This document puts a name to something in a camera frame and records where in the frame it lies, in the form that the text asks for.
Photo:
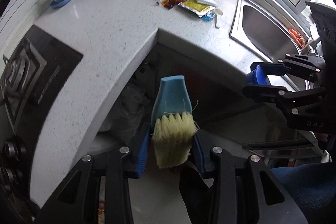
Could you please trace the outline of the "stainless steel sink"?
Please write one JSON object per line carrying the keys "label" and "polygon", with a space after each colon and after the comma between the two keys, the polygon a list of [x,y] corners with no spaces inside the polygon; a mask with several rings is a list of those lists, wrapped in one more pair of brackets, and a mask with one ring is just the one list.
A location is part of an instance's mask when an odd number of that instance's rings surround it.
{"label": "stainless steel sink", "polygon": [[301,53],[285,26],[251,0],[237,1],[230,38],[266,62]]}

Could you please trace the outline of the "blue saucer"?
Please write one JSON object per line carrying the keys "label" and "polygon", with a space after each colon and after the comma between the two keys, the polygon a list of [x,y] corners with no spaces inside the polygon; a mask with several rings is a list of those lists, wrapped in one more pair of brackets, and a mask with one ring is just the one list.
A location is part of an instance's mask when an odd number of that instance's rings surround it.
{"label": "blue saucer", "polygon": [[63,7],[64,5],[66,5],[67,3],[69,3],[72,0],[60,0],[60,1],[52,1],[50,3],[50,7],[53,9],[58,9]]}

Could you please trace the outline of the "yellow snack wrapper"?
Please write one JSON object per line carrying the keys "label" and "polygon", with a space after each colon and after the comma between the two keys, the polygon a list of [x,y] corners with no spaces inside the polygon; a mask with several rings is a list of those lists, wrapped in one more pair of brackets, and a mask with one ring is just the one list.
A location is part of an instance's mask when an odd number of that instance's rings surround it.
{"label": "yellow snack wrapper", "polygon": [[190,12],[193,12],[199,18],[203,17],[204,15],[206,15],[206,13],[214,9],[213,6],[198,3],[196,0],[181,2],[178,4],[178,6]]}

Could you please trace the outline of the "orange sponge cloth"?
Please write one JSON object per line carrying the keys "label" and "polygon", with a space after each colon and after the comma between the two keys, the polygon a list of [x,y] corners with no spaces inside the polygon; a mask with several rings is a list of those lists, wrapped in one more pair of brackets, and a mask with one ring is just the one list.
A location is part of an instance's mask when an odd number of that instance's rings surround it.
{"label": "orange sponge cloth", "polygon": [[299,46],[300,49],[302,49],[306,45],[305,38],[300,33],[298,33],[296,30],[291,28],[291,29],[288,29],[288,32],[291,38],[296,42],[296,44]]}

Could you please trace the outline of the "blue scrub brush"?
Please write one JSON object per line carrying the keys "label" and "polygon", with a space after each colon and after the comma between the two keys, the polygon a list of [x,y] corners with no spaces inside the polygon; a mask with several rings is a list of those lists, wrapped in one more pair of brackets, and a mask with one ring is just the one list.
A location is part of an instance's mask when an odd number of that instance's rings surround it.
{"label": "blue scrub brush", "polygon": [[183,164],[198,130],[184,76],[161,78],[151,123],[157,166],[166,169]]}

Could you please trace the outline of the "black gas stove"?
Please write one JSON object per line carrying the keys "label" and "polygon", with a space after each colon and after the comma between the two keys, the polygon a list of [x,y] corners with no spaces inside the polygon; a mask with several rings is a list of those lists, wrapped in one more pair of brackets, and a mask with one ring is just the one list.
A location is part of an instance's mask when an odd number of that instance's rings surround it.
{"label": "black gas stove", "polygon": [[32,155],[56,97],[83,55],[32,25],[10,57],[2,56],[1,143],[14,138]]}

